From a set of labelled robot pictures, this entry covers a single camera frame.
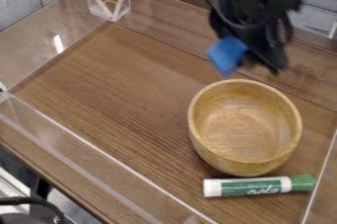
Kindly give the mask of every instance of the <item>blue object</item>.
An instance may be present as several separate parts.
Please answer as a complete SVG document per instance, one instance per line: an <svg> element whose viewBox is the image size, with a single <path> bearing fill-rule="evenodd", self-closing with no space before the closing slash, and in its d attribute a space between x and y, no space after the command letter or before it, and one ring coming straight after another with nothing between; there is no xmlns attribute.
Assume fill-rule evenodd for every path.
<svg viewBox="0 0 337 224"><path fill-rule="evenodd" d="M208 57L225 77L234 73L238 63L249 48L233 36L226 36L212 45L208 50Z"/></svg>

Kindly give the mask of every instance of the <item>wooden table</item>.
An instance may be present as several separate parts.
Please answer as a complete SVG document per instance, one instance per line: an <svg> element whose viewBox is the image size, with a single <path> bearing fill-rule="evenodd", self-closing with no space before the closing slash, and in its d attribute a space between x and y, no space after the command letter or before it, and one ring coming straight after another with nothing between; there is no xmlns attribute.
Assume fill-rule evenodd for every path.
<svg viewBox="0 0 337 224"><path fill-rule="evenodd" d="M201 0L184 1L205 7ZM262 69L244 72L292 90L284 93L304 120L300 146L272 176L317 177L337 126L337 57L333 51L302 42L294 42L288 51L294 70L278 79ZM249 77L237 73L234 78ZM300 223L309 194L203 197L203 180L226 176L195 153L187 109L197 91L221 79L203 58L105 23L13 93L214 222ZM124 180L124 172L109 166L96 148L75 143L68 135L44 134L45 122L36 122L44 146L61 151L64 162L5 124L0 124L1 144L103 222L156 223L159 219L164 223L184 222L179 213L167 216L165 211L175 211L175 206L164 209L159 204L163 199L152 197L147 186L140 185L137 194L127 197L152 208L159 205L156 216L148 216L128 201L117 200L116 191L107 193L109 185L120 190L128 186L131 181ZM89 180L88 174L105 183ZM326 214L322 218L320 223L337 221L336 216Z"/></svg>

